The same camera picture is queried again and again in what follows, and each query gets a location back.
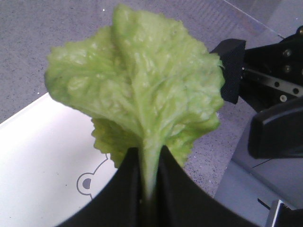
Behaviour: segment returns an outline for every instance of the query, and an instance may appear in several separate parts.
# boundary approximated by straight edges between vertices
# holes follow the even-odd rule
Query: table surface
[[[0,1],[0,123],[46,93],[51,46],[83,40],[111,24],[117,3],[182,20],[209,50],[227,38],[247,48],[273,44],[303,25],[302,0]],[[198,139],[185,171],[214,195],[254,111],[243,100],[225,103],[221,126]]]

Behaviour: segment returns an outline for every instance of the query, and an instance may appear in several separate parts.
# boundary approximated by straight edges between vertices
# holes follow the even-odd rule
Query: lettuce leaf
[[[127,148],[139,148],[145,201],[154,195],[161,147],[182,166],[194,140],[219,125],[219,56],[181,21],[120,4],[112,26],[52,48],[48,61],[51,97],[92,117],[96,148],[116,167]]]

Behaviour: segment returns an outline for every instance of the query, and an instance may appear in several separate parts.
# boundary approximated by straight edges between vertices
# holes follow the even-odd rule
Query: printed bear logo
[[[110,181],[117,169],[114,162],[107,155],[97,166],[93,173],[83,173],[77,180],[77,189],[82,195],[88,195],[93,199]]]

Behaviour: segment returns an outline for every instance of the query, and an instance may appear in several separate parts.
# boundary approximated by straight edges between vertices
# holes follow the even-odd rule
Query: black plastic part
[[[303,157],[303,97],[256,114],[248,150],[254,158]]]
[[[138,227],[139,177],[138,149],[130,148],[105,188],[58,227]]]
[[[221,88],[221,96],[225,101],[236,104],[239,98],[239,87],[246,41],[226,39],[211,51],[217,53],[223,63],[225,84]]]
[[[278,213],[277,222],[274,227],[302,227],[303,209],[291,210],[283,207]]]
[[[244,67],[303,86],[302,31],[303,26],[277,44],[246,50]],[[245,77],[241,80],[240,96],[257,112],[281,103],[281,95],[285,95],[287,100],[296,98],[293,94],[246,80]]]
[[[158,171],[161,227],[256,227],[201,190],[162,148]]]

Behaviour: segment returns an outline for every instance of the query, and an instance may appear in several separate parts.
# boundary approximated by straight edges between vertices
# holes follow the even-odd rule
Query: white tray
[[[0,226],[56,226],[97,195],[116,169],[92,130],[48,94],[0,124]]]

